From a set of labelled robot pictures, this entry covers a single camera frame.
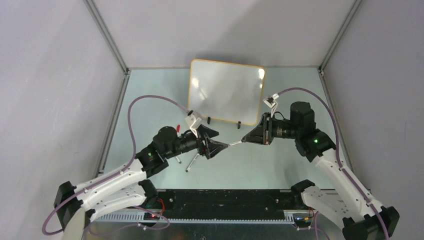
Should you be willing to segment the black whiteboard marker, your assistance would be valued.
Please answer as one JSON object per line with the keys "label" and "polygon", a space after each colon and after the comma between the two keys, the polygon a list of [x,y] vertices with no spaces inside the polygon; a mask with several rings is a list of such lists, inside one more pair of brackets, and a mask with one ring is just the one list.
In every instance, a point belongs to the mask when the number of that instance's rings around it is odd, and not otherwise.
{"label": "black whiteboard marker", "polygon": [[228,143],[228,147],[232,147],[232,146],[235,146],[235,145],[238,145],[238,144],[242,144],[243,142],[241,141],[241,140],[239,140],[239,141],[235,141],[235,142],[231,142],[231,143]]}

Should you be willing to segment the yellow framed whiteboard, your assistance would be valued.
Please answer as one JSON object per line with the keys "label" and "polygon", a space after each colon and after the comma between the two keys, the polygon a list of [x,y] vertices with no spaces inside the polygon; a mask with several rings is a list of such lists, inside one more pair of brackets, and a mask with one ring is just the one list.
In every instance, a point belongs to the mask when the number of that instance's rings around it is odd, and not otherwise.
{"label": "yellow framed whiteboard", "polygon": [[204,119],[253,126],[265,82],[262,66],[196,58],[190,63],[187,106]]}

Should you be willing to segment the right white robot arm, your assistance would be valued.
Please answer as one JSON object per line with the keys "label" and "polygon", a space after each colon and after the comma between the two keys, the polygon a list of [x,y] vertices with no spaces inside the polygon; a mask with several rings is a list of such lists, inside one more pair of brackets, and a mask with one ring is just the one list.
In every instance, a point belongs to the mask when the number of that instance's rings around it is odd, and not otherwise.
{"label": "right white robot arm", "polygon": [[387,240],[393,236],[400,214],[385,207],[368,191],[351,169],[341,160],[336,144],[316,127],[315,112],[308,102],[290,106],[289,119],[262,115],[260,123],[241,141],[270,145],[275,138],[293,139],[299,154],[330,180],[337,195],[323,192],[310,180],[291,187],[291,204],[318,211],[337,225],[346,240]]}

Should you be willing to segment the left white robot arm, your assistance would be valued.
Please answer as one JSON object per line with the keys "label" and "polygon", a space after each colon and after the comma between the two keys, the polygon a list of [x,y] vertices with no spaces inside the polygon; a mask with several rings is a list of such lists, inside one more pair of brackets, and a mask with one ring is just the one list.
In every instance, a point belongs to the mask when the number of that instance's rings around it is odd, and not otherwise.
{"label": "left white robot arm", "polygon": [[200,125],[196,133],[188,130],[178,135],[172,126],[162,127],[152,142],[136,153],[134,158],[113,171],[92,180],[72,185],[70,181],[58,188],[53,206],[62,228],[79,210],[85,211],[84,224],[111,212],[128,208],[155,207],[159,202],[158,191],[150,177],[168,167],[168,159],[196,150],[211,159],[229,147],[215,141],[218,131]]}

